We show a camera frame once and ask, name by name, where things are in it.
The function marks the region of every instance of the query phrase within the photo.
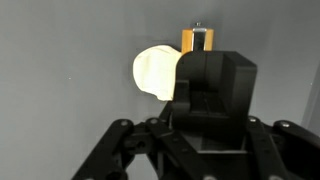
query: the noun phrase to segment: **white cap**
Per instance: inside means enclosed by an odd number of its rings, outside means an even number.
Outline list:
[[[180,57],[180,52],[166,45],[141,52],[133,63],[133,77],[138,88],[154,94],[161,101],[171,101]]]

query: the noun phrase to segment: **cream-colored object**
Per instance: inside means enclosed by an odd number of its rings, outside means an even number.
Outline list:
[[[161,101],[172,100],[180,57],[180,52],[165,45],[141,52],[133,63],[133,77],[139,89],[156,95]]]

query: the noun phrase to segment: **gray background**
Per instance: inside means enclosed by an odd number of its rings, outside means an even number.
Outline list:
[[[216,49],[259,66],[252,115],[301,124],[319,9],[316,0],[0,1],[0,179],[70,179],[113,120],[158,115],[164,103],[135,86],[133,59],[180,46],[196,20],[216,30]],[[130,177],[152,179],[149,170],[139,156]]]

